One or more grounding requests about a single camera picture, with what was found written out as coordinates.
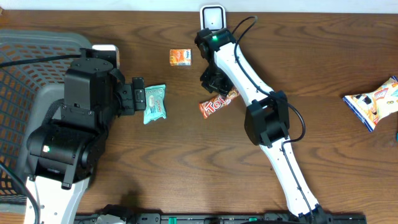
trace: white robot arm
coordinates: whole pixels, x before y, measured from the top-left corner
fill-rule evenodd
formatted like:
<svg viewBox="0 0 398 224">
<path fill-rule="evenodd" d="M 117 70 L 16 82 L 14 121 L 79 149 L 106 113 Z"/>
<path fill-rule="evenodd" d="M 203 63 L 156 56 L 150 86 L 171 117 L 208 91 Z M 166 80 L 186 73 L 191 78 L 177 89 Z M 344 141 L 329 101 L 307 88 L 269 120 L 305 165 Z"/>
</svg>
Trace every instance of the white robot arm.
<svg viewBox="0 0 398 224">
<path fill-rule="evenodd" d="M 242 95 L 247 107 L 251 106 L 253 101 L 260 102 L 268 98 L 267 95 L 258 91 L 258 89 L 247 78 L 246 74 L 244 74 L 238 63 L 236 63 L 236 57 L 234 54 L 236 42 L 228 30 L 223 29 L 215 33 L 202 30 L 198 33 L 198 37 L 195 39 L 195 42 L 201 50 L 202 57 L 204 56 L 210 62 L 209 68 L 201 78 L 203 81 L 202 85 L 207 90 L 218 91 L 221 93 L 226 92 L 228 90 L 223 88 L 225 86 L 227 86 L 227 88 L 232 86 L 230 83 L 228 83 L 228 80 L 230 80 Z M 251 77 L 251 79 L 262 90 L 268 94 L 271 94 L 273 89 L 266 85 L 258 77 L 258 75 L 244 58 L 239 46 L 237 46 L 236 53 L 241 66 Z M 263 110 L 265 110 L 267 107 L 267 105 L 262 105 Z M 311 210 L 316 209 L 318 201 L 311 193 L 305 182 L 305 179 L 303 178 L 303 175 L 292 152 L 291 144 L 286 143 L 284 144 L 284 149 L 287 157 L 289 158 L 293 172 L 290 170 L 284 153 L 281 150 L 282 143 L 288 140 L 289 136 L 281 136 L 277 139 L 274 139 L 271 144 L 260 142 L 260 147 L 271 161 L 271 164 L 278 176 L 279 182 L 284 190 L 287 206 L 290 212 L 298 217 L 300 215 L 308 214 L 311 211 L 309 210 L 308 205 L 298 188 L 294 175 L 297 178 L 299 186 L 301 186 L 302 192 L 304 193 Z"/>
</svg>

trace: orange packaging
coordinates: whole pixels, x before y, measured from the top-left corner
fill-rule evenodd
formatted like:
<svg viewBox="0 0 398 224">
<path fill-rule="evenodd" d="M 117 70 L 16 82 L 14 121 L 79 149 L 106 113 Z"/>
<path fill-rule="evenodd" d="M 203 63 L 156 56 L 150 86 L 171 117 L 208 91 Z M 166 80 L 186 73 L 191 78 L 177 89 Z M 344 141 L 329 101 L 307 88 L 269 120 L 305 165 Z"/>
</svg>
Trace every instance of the orange packaging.
<svg viewBox="0 0 398 224">
<path fill-rule="evenodd" d="M 170 65 L 191 65 L 191 49 L 170 49 Z"/>
<path fill-rule="evenodd" d="M 391 77 L 371 93 L 348 95 L 343 100 L 372 132 L 380 119 L 398 111 L 398 78 Z"/>
<path fill-rule="evenodd" d="M 203 117 L 207 119 L 209 115 L 212 113 L 216 112 L 220 108 L 230 104 L 233 99 L 239 96 L 239 91 L 235 88 L 235 86 L 232 88 L 231 91 L 229 91 L 228 95 L 226 97 L 223 97 L 221 95 L 213 97 L 211 100 L 208 100 L 203 103 L 199 103 L 199 109 L 201 113 L 203 114 Z"/>
</svg>

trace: wooden table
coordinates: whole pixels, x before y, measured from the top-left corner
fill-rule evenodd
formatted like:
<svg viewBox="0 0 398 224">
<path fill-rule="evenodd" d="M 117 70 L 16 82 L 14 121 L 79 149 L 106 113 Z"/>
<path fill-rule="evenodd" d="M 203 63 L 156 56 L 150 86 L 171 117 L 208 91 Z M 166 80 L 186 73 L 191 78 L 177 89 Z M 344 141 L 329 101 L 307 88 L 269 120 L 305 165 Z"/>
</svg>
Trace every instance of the wooden table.
<svg viewBox="0 0 398 224">
<path fill-rule="evenodd" d="M 312 192 L 331 212 L 395 223 L 397 115 L 369 134 L 341 97 L 373 91 L 398 75 L 398 16 L 256 14 L 259 22 L 241 47 L 259 76 L 284 90 L 305 118 L 307 135 L 293 147 Z M 248 15 L 228 13 L 228 27 Z M 127 79 L 167 85 L 167 119 L 143 125 L 138 113 L 116 120 L 78 212 L 109 203 L 164 213 L 287 209 L 270 162 L 246 136 L 242 99 L 208 119 L 198 109 L 213 96 L 199 82 L 207 66 L 193 43 L 199 13 L 4 11 L 0 28 L 75 32 L 93 44 L 115 44 Z M 193 65 L 171 67 L 169 49 L 186 48 Z M 291 136 L 298 136 L 292 113 L 290 122 Z M 0 223 L 23 221 L 0 217 Z"/>
</svg>

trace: plastic basket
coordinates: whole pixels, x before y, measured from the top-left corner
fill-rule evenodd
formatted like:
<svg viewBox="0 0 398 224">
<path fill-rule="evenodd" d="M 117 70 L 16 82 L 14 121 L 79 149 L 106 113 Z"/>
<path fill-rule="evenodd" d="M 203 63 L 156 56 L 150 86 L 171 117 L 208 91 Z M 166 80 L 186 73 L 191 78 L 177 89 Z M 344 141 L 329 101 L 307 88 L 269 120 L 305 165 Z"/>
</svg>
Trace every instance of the plastic basket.
<svg viewBox="0 0 398 224">
<path fill-rule="evenodd" d="M 0 30 L 0 63 L 66 54 L 91 48 L 78 34 Z M 33 63 L 0 68 L 0 161 L 16 170 L 18 158 L 26 157 L 21 144 L 37 92 L 45 85 L 63 83 L 72 60 Z M 25 203 L 11 179 L 0 171 L 0 203 Z"/>
</svg>

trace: black cable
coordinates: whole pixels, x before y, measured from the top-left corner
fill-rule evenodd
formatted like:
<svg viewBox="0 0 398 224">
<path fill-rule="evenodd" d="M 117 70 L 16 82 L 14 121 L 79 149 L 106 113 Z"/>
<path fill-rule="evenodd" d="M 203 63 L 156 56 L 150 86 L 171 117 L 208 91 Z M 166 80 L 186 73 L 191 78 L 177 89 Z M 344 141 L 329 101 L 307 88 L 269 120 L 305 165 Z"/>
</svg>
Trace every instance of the black cable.
<svg viewBox="0 0 398 224">
<path fill-rule="evenodd" d="M 291 140 L 288 140 L 288 141 L 284 141 L 284 142 L 282 143 L 282 145 L 280 146 L 280 148 L 281 148 L 280 150 L 283 152 L 283 154 L 284 154 L 284 156 L 285 156 L 285 159 L 286 159 L 286 162 L 287 162 L 287 164 L 289 165 L 290 171 L 292 172 L 292 175 L 293 175 L 293 177 L 294 177 L 294 179 L 295 179 L 295 181 L 296 181 L 297 189 L 298 189 L 298 190 L 301 192 L 301 194 L 303 195 L 303 199 L 305 200 L 305 203 L 307 204 L 308 209 L 310 210 L 310 214 L 311 214 L 311 221 L 310 221 L 310 223 L 312 223 L 312 221 L 313 221 L 313 219 L 314 219 L 314 216 L 313 216 L 313 213 L 312 213 L 311 206 L 310 206 L 310 204 L 309 204 L 309 202 L 308 202 L 308 200 L 307 200 L 307 197 L 305 196 L 305 194 L 304 194 L 304 192 L 303 192 L 303 190 L 302 190 L 302 188 L 301 188 L 301 186 L 300 186 L 299 181 L 297 180 L 297 177 L 296 177 L 296 175 L 295 175 L 295 173 L 294 173 L 294 171 L 293 171 L 292 166 L 290 165 L 289 158 L 287 157 L 287 154 L 286 154 L 286 151 L 285 151 L 285 148 L 284 148 L 284 145 L 285 145 L 285 144 L 287 144 L 287 143 L 292 143 L 292 142 L 298 142 L 299 140 L 301 140 L 301 139 L 304 138 L 304 136 L 305 136 L 305 122 L 304 122 L 304 119 L 303 119 L 302 115 L 300 114 L 300 112 L 299 112 L 293 105 L 291 105 L 290 103 L 288 103 L 287 101 L 285 101 L 285 100 L 283 100 L 283 99 L 281 99 L 281 98 L 272 96 L 272 95 L 270 95 L 269 93 L 265 92 L 263 89 L 261 89 L 261 88 L 256 84 L 256 82 L 254 82 L 254 80 L 249 76 L 249 74 L 245 71 L 245 69 L 244 69 L 243 66 L 241 65 L 241 62 L 239 61 L 239 57 L 238 57 L 238 55 L 237 55 L 237 53 L 236 53 L 236 49 L 238 48 L 238 45 L 239 45 L 241 39 L 243 38 L 243 36 L 245 35 L 245 33 L 246 33 L 247 31 L 249 31 L 249 29 L 250 29 L 251 27 L 253 27 L 253 26 L 256 24 L 256 22 L 257 22 L 257 16 L 249 16 L 249 17 L 245 18 L 245 19 L 242 20 L 242 21 L 235 27 L 235 29 L 232 31 L 232 34 L 234 34 L 235 31 L 236 31 L 236 29 L 237 29 L 244 21 L 246 21 L 246 20 L 248 20 L 248 19 L 254 19 L 254 21 L 253 21 L 253 23 L 241 34 L 241 36 L 238 38 L 238 40 L 237 40 L 236 43 L 235 43 L 235 48 L 234 48 L 235 61 L 236 61 L 236 63 L 239 65 L 239 67 L 241 68 L 241 70 L 242 70 L 242 72 L 245 74 L 245 76 L 249 79 L 249 81 L 254 85 L 254 87 L 256 87 L 256 89 L 257 89 L 259 92 L 261 92 L 262 94 L 264 94 L 264 95 L 266 95 L 266 96 L 272 98 L 273 100 L 277 100 L 277 101 L 279 101 L 279 102 L 285 103 L 285 104 L 286 104 L 290 109 L 292 109 L 292 111 L 298 116 L 298 118 L 299 118 L 299 120 L 300 120 L 300 122 L 301 122 L 301 125 L 302 125 L 302 133 L 301 133 L 301 135 L 300 135 L 297 139 L 291 139 Z"/>
<path fill-rule="evenodd" d="M 80 58 L 81 55 L 59 55 L 53 57 L 46 57 L 46 58 L 35 58 L 35 59 L 28 59 L 28 60 L 19 60 L 13 62 L 4 62 L 0 64 L 0 68 L 13 66 L 13 65 L 24 65 L 28 63 L 38 63 L 38 62 L 49 62 L 53 60 L 61 60 L 61 59 L 68 59 L 68 58 Z"/>
<path fill-rule="evenodd" d="M 21 181 L 21 179 L 13 173 L 10 169 L 6 167 L 2 162 L 0 162 L 0 168 L 9 176 L 11 179 L 14 181 L 14 183 L 18 186 L 18 188 L 22 191 L 24 195 L 30 200 L 33 206 L 33 210 L 35 212 L 35 224 L 39 224 L 39 218 L 40 218 L 40 210 L 39 210 L 39 205 L 37 204 L 35 198 L 33 198 L 33 195 L 30 193 L 30 191 L 27 189 L 27 187 L 24 185 L 24 183 Z"/>
</svg>

